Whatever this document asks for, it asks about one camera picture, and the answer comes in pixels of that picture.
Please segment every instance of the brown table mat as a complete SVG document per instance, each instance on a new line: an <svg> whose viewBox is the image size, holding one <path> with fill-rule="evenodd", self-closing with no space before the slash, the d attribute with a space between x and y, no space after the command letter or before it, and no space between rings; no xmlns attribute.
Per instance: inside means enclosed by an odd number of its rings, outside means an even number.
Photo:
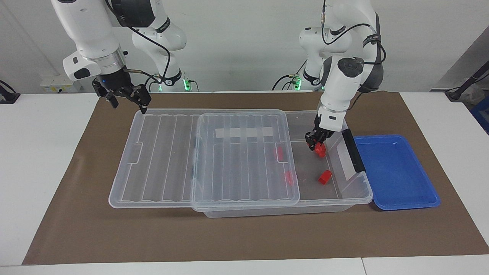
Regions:
<svg viewBox="0 0 489 275"><path fill-rule="evenodd" d="M320 95L153 94L151 107L314 110ZM384 212L372 203L339 213L223 219L189 208L114 209L109 192L136 111L126 100L115 110L99 100L23 264L489 253L398 93L364 95L347 114L348 125L356 136L406 137L441 198L439 207Z"/></svg>

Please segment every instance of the black cable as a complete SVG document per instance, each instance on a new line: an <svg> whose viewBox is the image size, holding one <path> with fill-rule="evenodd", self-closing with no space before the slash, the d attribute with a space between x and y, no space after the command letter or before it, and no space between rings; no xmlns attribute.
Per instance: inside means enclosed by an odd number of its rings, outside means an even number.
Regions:
<svg viewBox="0 0 489 275"><path fill-rule="evenodd" d="M477 82L479 82L479 81L482 81L484 78L486 78L486 77L488 77L488 76L489 76L489 73L488 73L488 74L486 74L486 75L484 75L483 77L481 77L481 78L477 79L477 80L476 80L474 83L477 83Z"/></svg>
<svg viewBox="0 0 489 275"><path fill-rule="evenodd" d="M322 27L321 27L321 36L323 37L323 42L324 44L326 45L331 45L333 44L334 42L336 42L338 39L340 39L343 35L345 35L347 32L349 32L350 30L356 28L356 27L360 27L360 26L367 26L367 27L371 27L369 24L367 23L360 23L360 24L356 24L356 25L353 25L349 28L347 28L345 31L343 31L340 35L338 35L338 37L336 37L335 39L333 39L333 41L331 41L330 43L327 43L326 40L324 39L324 24L322 24Z"/></svg>
<svg viewBox="0 0 489 275"><path fill-rule="evenodd" d="M12 86L10 86L9 84L7 84L5 81L0 80L0 83L4 84L4 85L5 85L5 87L7 87L7 88L9 88L10 90L12 90L12 92L17 93L17 92L14 90L14 88L12 88Z"/></svg>
<svg viewBox="0 0 489 275"><path fill-rule="evenodd" d="M477 80L476 80L476 81L474 81L474 83L472 83L472 84L475 84L475 83L477 83L477 82L479 82L479 81L482 81L482 80L484 80L484 78L486 78L486 77L488 77L488 76L489 76L489 73L488 73L488 74L486 74L485 76L483 76L483 77L481 77L481 78L477 79ZM451 88L451 89L445 90L445 91L443 91L443 92L449 92L449 91L451 91L451 90L455 90L455 89L458 89L458 88L460 88L460 87L462 87L462 86L454 87L454 88Z"/></svg>
<svg viewBox="0 0 489 275"><path fill-rule="evenodd" d="M285 85L287 85L287 84L289 85L289 86L287 87L287 90L289 90L290 85L291 85L291 84L294 84L294 83L295 83L295 81L289 81L289 82L285 83L285 84L284 84L284 86L282 87L282 91L284 90Z"/></svg>
<svg viewBox="0 0 489 275"><path fill-rule="evenodd" d="M279 79L277 80L277 82L275 82L275 84L273 85L272 91L273 91L273 90L275 90L275 87L277 86L277 84L278 84L278 83L279 83L279 82L280 82L282 79L287 78L287 77L289 77L289 75L288 75L288 74L286 74L286 75L282 76L281 78L279 78Z"/></svg>
<svg viewBox="0 0 489 275"><path fill-rule="evenodd" d="M350 108L348 108L348 110L347 110L347 111L349 111L349 110L353 109L353 106L355 106L356 101L357 101L357 100L360 98L360 96L361 96L362 94L364 94L364 93L363 93L363 92L361 92L361 93L360 93L360 94L359 94L359 95L358 95L358 96L355 98L355 101L353 101L352 106L351 106Z"/></svg>
<svg viewBox="0 0 489 275"><path fill-rule="evenodd" d="M160 84L159 82L156 82L156 81L151 82L151 83L150 83L149 92L151 92L151 85L153 85L154 83L156 83L156 84Z"/></svg>
<svg viewBox="0 0 489 275"><path fill-rule="evenodd" d="M301 67L297 70L297 72L295 72L295 74L298 74L301 71L302 67L304 67L304 65L306 64L306 62L307 62L307 59L304 60L304 63L302 63Z"/></svg>
<svg viewBox="0 0 489 275"><path fill-rule="evenodd" d="M384 57L379 62L363 62L365 65L378 65L378 64L382 64L382 62L385 61L385 58L387 58L387 53L385 52L384 47L382 46L382 44L380 42L377 42L377 47L379 47L380 50L382 50Z"/></svg>
<svg viewBox="0 0 489 275"><path fill-rule="evenodd" d="M124 18L122 16L117 15L117 13L114 11L114 9L112 8L112 6L109 4L109 0L105 0L105 4L107 4L107 7L112 12L112 14L114 14L115 17L117 17L120 20L124 21ZM165 75L166 75L166 71L168 71L168 66L170 65L170 51L165 46L161 45L160 43L155 42L152 39L149 39L144 34L140 33L138 30L136 30L135 28L130 27L130 26L127 26L127 28L129 28L131 31L133 31L137 35L141 36L142 38L148 40L149 42L155 44L156 46L158 46L158 47L160 47L160 48L162 48L163 50L166 51L166 53L168 54L168 60L166 62L165 71L163 72L163 75L161 76L161 78L164 79L165 78Z"/></svg>
<svg viewBox="0 0 489 275"><path fill-rule="evenodd" d="M146 79L146 81L144 82L144 86L148 85L148 83L149 83L149 81L150 81L150 80L151 80L151 78L150 78L150 77L148 77L148 78Z"/></svg>
<svg viewBox="0 0 489 275"><path fill-rule="evenodd" d="M197 86L197 91L200 92L199 84L197 83L197 81L195 81L195 80L189 80L188 82L189 83L195 83L195 85Z"/></svg>
<svg viewBox="0 0 489 275"><path fill-rule="evenodd" d="M159 81L157 80L154 76L150 75L149 73L145 72L145 71L142 71L142 70L137 70L138 72L136 72L136 70L131 70L131 69L127 69L126 70L127 72L129 73L140 73L140 74L144 74L148 77L148 79L146 80L146 82L144 83L144 86L146 86L146 84L148 84L149 80L150 79L153 79L154 81L158 82L158 83L163 83L163 81Z"/></svg>
<svg viewBox="0 0 489 275"><path fill-rule="evenodd" d="M324 19L326 16L326 0L323 0L323 7L322 7L322 13L321 13L321 30L324 33Z"/></svg>

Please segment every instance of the blue plastic tray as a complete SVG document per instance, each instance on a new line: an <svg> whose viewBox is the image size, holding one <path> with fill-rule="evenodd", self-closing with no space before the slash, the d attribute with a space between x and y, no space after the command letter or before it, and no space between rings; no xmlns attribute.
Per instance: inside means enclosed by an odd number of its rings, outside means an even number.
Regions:
<svg viewBox="0 0 489 275"><path fill-rule="evenodd" d="M440 197L406 138L355 137L374 202L382 210L435 207Z"/></svg>

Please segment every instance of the red block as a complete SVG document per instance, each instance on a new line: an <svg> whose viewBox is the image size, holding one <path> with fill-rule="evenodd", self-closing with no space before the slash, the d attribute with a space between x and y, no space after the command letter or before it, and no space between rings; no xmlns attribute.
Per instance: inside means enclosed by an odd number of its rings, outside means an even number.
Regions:
<svg viewBox="0 0 489 275"><path fill-rule="evenodd" d="M323 185L325 185L326 183L328 183L328 181L330 180L331 176L333 174L331 173L330 170L326 170L324 171L324 173L321 175L321 177L319 177L318 181L320 183L322 183Z"/></svg>
<svg viewBox="0 0 489 275"><path fill-rule="evenodd" d="M284 150L282 149L281 146L278 146L277 149L275 150L275 155L277 156L277 161L278 162L283 162L284 161Z"/></svg>
<svg viewBox="0 0 489 275"><path fill-rule="evenodd" d="M326 146L324 146L324 143L316 143L314 151L320 158L324 158L326 156Z"/></svg>
<svg viewBox="0 0 489 275"><path fill-rule="evenodd" d="M285 172L285 181L287 182L288 185L292 186L293 183L292 172L290 171Z"/></svg>

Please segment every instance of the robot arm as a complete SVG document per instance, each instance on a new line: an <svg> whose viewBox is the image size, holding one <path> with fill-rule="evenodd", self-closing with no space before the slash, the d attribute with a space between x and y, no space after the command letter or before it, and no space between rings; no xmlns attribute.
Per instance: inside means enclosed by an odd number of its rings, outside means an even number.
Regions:
<svg viewBox="0 0 489 275"><path fill-rule="evenodd" d="M311 73L316 83L311 83L312 88L324 87L324 93L317 108L317 116L312 132L306 133L306 141L311 150L316 144L322 144L334 132L341 131L346 111L351 99L357 91L371 92L378 89L383 79L383 67L381 60L380 24L378 16L368 0L329 0L326 2L324 33L311 34L311 41L318 44L320 40L325 45L323 51L332 53L345 52L351 46L349 30L357 32L363 41L362 58L349 58L333 55L324 60L322 68L317 72L319 54L311 48L311 44L303 46L308 55L307 63L314 59L315 70L304 69L302 77L307 82Z"/></svg>
<svg viewBox="0 0 489 275"><path fill-rule="evenodd" d="M75 53L63 60L68 77L71 80L80 80L96 76L92 84L97 95L104 97L114 108L118 105L115 96L120 96L136 103L145 113L151 96L145 85L136 86L131 82L125 53L112 32L112 24L101 0L51 0L51 3L77 48ZM134 27L141 28L140 32L152 35L153 41L168 45L168 50L180 49L186 44L185 35L181 29L171 24L161 0L112 0L112 7L109 8L117 15L122 26L133 30ZM182 73L176 61L173 59L173 62L168 62L171 56L163 54L162 48L156 50L154 43L141 39L145 42L138 39L133 41L137 48L153 58L163 81L180 79ZM166 86L186 90L183 82L179 86L176 81L171 85L168 85L169 82L165 83Z"/></svg>
<svg viewBox="0 0 489 275"><path fill-rule="evenodd" d="M183 49L187 37L166 15L162 0L112 0L112 7L122 26L137 27L144 37L167 48L168 51L133 33L134 46L150 56L156 64L162 83L161 91L188 90L185 73L178 66L175 55L170 53Z"/></svg>

